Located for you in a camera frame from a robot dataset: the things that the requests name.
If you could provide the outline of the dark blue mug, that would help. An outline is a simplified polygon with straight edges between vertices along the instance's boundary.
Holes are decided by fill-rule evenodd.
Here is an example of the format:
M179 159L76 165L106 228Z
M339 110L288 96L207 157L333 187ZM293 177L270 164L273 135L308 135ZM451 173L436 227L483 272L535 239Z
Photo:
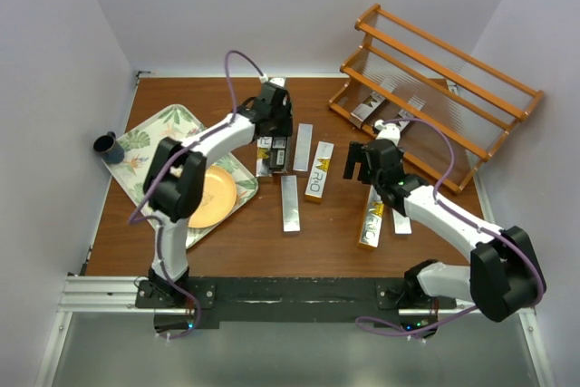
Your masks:
M97 138L92 145L92 150L108 165L120 164L125 157L125 151L113 131Z

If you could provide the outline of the gold R&O box right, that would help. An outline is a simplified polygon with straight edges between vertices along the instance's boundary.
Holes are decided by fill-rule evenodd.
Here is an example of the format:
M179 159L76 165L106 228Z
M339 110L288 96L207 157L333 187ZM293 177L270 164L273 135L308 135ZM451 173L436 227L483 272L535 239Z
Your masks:
M374 187L370 187L362 216L358 247L375 249L380 242L384 204Z

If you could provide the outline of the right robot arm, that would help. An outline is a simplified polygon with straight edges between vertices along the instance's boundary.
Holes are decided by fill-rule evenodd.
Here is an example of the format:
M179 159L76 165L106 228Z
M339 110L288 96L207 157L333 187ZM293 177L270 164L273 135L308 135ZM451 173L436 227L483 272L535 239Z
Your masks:
M352 142L343 176L372 186L385 206L429 228L469 262L449 266L429 259L412 267L403 278L404 300L416 308L435 297L470 301L494 322L539 303L546 280L528 233L473 216L426 179L406 172L402 158L391 140Z

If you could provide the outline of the silver box far right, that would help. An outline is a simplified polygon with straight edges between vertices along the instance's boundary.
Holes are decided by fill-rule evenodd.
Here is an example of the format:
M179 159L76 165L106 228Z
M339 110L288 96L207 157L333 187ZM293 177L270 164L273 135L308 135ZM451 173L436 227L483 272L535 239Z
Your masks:
M403 216L400 212L393 209L392 220L393 220L393 231L395 235L410 235L412 233L411 221L409 218Z

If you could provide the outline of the silver gold R&O toothpaste box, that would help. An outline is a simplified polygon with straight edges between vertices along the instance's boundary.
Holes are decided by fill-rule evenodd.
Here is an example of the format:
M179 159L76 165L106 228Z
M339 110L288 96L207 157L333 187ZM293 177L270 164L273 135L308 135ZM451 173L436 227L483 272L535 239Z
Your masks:
M261 137L256 142L256 178L259 182L270 183L273 181L270 169L272 140L271 137Z

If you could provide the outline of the aluminium frame rail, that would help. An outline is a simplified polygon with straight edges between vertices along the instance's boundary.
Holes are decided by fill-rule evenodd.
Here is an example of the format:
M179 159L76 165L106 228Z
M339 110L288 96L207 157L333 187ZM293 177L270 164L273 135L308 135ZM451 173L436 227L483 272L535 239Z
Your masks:
M175 340L135 306L138 277L66 280L40 386L552 386L534 312L495 324L464 302L409 323L222 323Z

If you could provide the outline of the silver toothpaste box lower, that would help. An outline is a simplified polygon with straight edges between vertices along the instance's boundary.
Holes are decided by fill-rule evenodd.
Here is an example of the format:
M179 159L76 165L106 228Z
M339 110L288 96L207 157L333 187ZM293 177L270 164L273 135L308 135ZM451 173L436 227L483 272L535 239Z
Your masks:
M283 230L285 233L300 231L298 191L296 175L281 177Z

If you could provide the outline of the silver angled R&O box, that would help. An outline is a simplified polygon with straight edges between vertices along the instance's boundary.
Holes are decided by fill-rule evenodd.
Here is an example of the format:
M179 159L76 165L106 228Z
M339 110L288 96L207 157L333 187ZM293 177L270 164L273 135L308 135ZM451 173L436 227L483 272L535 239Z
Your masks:
M350 113L349 121L360 129L372 116L372 114L384 104L385 101L386 99L383 95L377 92L371 92Z

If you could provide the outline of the wooden tiered shelf rack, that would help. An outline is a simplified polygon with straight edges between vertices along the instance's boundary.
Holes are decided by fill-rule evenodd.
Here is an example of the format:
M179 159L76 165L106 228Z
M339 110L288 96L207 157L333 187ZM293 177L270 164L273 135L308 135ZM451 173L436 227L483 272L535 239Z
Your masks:
M536 90L374 4L355 21L362 41L340 67L330 110L349 121L371 92L386 99L359 129L405 110L420 123L401 133L405 159L460 193L544 97Z

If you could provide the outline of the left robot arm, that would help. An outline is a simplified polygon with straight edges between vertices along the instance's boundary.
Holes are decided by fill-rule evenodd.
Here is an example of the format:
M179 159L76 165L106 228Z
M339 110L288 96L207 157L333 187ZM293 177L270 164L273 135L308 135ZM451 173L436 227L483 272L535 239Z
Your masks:
M261 137L289 137L293 113L289 92L279 78L262 83L260 93L247 99L223 121L179 141L161 140L143 182L144 197L130 216L145 206L144 220L156 223L154 257L148 283L167 307L183 306L194 295L188 291L189 263L186 238L189 218L201 204L207 169L231 151Z

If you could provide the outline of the gold R&O box centre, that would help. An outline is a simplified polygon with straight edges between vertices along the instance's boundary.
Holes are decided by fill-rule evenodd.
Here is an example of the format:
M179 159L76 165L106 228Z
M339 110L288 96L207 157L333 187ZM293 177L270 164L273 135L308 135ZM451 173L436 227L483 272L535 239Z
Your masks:
M332 143L325 141L318 142L304 193L307 201L316 203L322 201L333 151L334 145Z

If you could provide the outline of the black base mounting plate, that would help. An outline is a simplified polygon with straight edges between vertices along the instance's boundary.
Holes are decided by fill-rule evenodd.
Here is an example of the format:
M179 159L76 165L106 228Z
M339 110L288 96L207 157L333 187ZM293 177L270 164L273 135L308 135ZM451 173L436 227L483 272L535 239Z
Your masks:
M411 301L401 278L369 277L190 277L185 290L195 303L168 284L139 277L135 306L153 309L157 333L218 329L222 323L350 323L359 316L406 322L401 309L454 309L456 301L429 297Z

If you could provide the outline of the silver toothpaste box upper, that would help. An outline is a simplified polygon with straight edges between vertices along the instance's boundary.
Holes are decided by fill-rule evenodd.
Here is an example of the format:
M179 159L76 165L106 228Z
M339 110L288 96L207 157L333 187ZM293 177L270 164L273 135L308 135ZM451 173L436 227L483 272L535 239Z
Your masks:
M310 150L314 126L300 123L295 139L295 155L293 171L307 172L310 160Z

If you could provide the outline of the orange round plate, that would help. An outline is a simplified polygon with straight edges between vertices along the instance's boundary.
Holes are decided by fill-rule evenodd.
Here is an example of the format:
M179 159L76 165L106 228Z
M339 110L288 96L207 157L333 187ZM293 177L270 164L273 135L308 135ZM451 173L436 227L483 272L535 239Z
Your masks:
M190 217L188 227L199 229L220 223L237 201L237 187L232 176L217 165L205 173L203 196L198 209Z

